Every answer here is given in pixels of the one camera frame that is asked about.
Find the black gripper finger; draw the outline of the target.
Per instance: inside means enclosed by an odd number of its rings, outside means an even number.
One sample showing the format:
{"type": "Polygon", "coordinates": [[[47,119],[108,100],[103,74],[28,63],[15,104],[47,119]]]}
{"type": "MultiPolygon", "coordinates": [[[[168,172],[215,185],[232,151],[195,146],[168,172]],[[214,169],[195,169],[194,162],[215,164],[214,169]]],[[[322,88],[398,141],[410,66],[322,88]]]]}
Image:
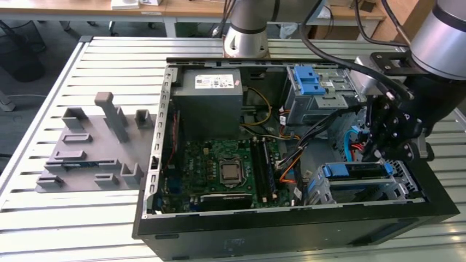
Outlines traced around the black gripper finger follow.
{"type": "Polygon", "coordinates": [[[434,160],[434,152],[423,135],[415,139],[406,140],[399,145],[395,145],[393,142],[385,146],[378,145],[375,140],[369,138],[363,149],[362,161],[377,162],[379,159],[386,161],[402,160],[405,162],[421,159],[430,162],[434,160]]]}

